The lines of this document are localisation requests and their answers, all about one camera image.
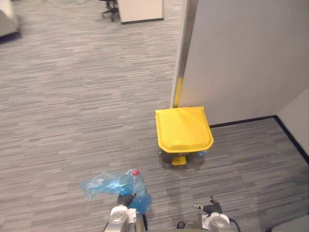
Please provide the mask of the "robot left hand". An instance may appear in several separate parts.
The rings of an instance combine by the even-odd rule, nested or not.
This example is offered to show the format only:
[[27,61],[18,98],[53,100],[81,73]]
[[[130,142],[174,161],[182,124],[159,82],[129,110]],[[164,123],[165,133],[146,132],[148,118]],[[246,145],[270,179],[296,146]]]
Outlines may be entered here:
[[128,207],[133,202],[135,197],[136,197],[135,193],[125,195],[119,194],[117,198],[117,205],[123,205]]

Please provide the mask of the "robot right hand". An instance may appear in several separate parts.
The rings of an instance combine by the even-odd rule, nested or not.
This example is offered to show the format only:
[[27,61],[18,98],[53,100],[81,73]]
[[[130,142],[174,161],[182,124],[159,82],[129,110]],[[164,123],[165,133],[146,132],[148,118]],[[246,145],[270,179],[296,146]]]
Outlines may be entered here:
[[214,196],[210,196],[210,204],[208,205],[200,205],[200,204],[195,204],[194,208],[198,210],[202,210],[206,214],[211,214],[211,213],[219,213],[221,214],[223,212],[220,203]]

